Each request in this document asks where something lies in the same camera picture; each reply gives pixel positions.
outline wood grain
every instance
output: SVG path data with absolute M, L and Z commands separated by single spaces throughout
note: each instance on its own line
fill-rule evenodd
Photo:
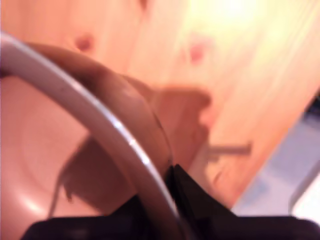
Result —
M 77 52 L 89 38 L 83 54 L 139 79 L 174 162 L 229 207 L 320 86 L 316 0 L 1 4 L 2 30 Z

